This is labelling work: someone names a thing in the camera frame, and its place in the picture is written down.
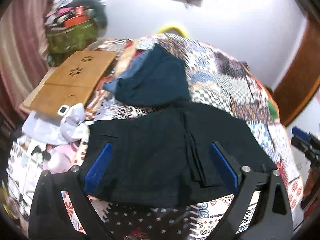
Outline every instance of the green bag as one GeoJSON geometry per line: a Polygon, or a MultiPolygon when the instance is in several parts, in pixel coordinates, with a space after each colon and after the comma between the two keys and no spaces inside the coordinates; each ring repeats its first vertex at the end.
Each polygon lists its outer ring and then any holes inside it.
{"type": "Polygon", "coordinates": [[[85,49],[95,42],[98,37],[97,26],[92,20],[71,26],[64,30],[46,31],[48,40],[48,54],[51,56],[49,64],[60,66],[69,56],[78,50],[85,49]]]}

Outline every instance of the striped curtain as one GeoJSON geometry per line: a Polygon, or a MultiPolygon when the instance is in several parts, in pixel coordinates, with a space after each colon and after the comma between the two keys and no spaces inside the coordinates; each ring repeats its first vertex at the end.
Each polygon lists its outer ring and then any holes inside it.
{"type": "Polygon", "coordinates": [[[25,119],[19,105],[48,71],[44,16],[53,0],[12,0],[0,19],[0,113],[25,119]]]}

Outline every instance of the orange trim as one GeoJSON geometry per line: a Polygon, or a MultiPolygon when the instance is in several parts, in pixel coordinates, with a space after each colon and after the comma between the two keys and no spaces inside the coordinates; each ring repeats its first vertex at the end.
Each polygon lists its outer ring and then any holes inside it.
{"type": "Polygon", "coordinates": [[[283,121],[284,126],[288,126],[300,114],[300,112],[305,108],[307,103],[309,103],[309,101],[312,99],[314,94],[317,92],[319,86],[320,86],[320,75],[318,76],[315,84],[312,86],[309,93],[303,99],[301,104],[293,111],[293,113],[286,120],[283,121]]]}

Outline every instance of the white cloth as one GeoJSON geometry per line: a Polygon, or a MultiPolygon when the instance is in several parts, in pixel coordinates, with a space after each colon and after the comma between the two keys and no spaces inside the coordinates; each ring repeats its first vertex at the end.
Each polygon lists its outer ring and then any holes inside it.
{"type": "Polygon", "coordinates": [[[47,117],[32,111],[23,124],[22,132],[37,141],[51,145],[68,144],[83,138],[87,126],[82,103],[70,107],[61,119],[47,117]]]}

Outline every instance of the yellow round object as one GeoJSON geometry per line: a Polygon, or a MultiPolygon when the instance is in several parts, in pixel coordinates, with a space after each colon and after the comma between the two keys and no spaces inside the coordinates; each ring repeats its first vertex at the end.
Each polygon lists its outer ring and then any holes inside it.
{"type": "Polygon", "coordinates": [[[187,32],[181,26],[178,26],[177,24],[164,25],[160,28],[160,30],[157,33],[166,33],[169,30],[175,30],[176,32],[179,33],[180,36],[182,36],[184,38],[188,38],[187,32]]]}

